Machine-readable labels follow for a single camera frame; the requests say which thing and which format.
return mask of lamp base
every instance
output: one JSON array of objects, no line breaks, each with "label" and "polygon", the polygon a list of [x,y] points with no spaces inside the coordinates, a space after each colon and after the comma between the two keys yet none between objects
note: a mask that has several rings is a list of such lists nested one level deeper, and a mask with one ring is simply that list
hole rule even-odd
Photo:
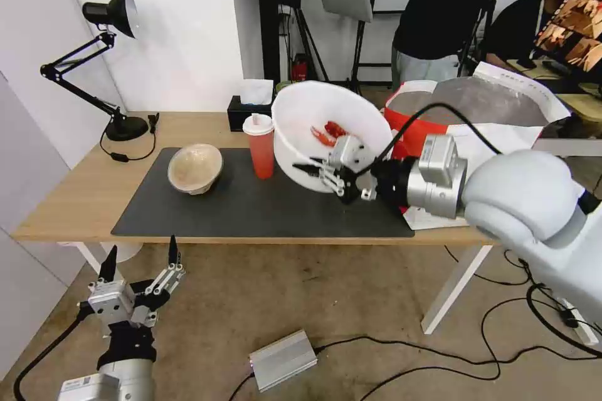
[{"label": "lamp base", "polygon": [[107,125],[106,135],[111,141],[129,141],[141,137],[148,129],[149,125],[142,118],[116,115]]}]

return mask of beige bowl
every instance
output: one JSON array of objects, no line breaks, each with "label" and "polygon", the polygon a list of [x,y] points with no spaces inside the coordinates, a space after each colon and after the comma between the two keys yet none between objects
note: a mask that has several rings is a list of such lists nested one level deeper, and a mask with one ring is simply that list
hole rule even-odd
[{"label": "beige bowl", "polygon": [[178,150],[167,167],[169,183],[191,195],[206,192],[221,172],[221,152],[209,144],[192,144]]}]

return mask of desk lamp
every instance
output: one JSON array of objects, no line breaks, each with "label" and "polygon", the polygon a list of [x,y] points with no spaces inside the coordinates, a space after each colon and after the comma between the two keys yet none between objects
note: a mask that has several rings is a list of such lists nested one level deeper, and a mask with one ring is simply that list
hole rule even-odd
[{"label": "desk lamp", "polygon": [[[62,56],[58,60],[43,65],[40,68],[40,72],[45,78],[54,81],[57,85],[69,90],[76,96],[81,97],[86,102],[91,103],[111,116],[109,124],[105,129],[105,134],[108,139],[112,141],[129,141],[138,138],[145,134],[149,129],[149,126],[144,119],[125,116],[117,105],[94,97],[63,78],[66,73],[106,52],[110,48],[113,48],[116,34],[109,30],[110,25],[117,28],[126,36],[135,38],[135,32],[138,30],[139,25],[134,0],[111,0],[109,3],[87,2],[83,4],[82,13],[86,20],[95,24],[101,33],[96,38],[72,52],[69,52],[67,55]],[[97,42],[103,43],[104,46],[88,56],[69,60],[69,58],[77,53],[90,46],[96,45]]]}]

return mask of plastic cup with lid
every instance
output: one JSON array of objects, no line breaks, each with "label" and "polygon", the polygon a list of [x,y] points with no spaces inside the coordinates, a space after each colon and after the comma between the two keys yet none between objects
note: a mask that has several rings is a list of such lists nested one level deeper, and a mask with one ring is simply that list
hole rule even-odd
[{"label": "plastic cup with lid", "polygon": [[274,125],[268,115],[253,113],[243,123],[255,174],[269,179],[274,173]]}]

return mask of white bowl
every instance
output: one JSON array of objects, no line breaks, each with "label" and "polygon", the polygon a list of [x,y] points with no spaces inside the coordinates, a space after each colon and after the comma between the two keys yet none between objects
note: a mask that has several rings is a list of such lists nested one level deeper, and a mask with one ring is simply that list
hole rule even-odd
[{"label": "white bowl", "polygon": [[332,147],[321,144],[310,131],[335,121],[377,156],[391,141],[391,127],[379,110],[363,97],[341,86],[303,81],[280,90],[272,104],[274,156],[283,172],[313,191],[330,192],[317,177],[293,167],[316,164],[311,157],[327,159]]},{"label": "white bowl", "polygon": [[167,178],[178,191],[202,194],[211,188],[223,164],[218,148],[209,144],[192,144],[171,157]]}]

